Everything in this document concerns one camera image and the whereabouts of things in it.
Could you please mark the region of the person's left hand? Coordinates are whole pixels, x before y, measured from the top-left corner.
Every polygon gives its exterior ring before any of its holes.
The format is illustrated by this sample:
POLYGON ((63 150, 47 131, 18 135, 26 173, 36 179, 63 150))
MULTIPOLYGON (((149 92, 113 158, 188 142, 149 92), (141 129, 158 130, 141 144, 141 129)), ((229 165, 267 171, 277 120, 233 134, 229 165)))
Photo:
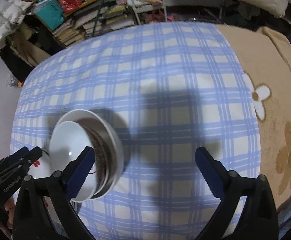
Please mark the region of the person's left hand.
POLYGON ((9 229, 13 229, 13 219, 14 219, 14 211, 15 211, 15 202, 13 197, 9 198, 4 205, 5 211, 8 212, 8 220, 7 227, 9 229))

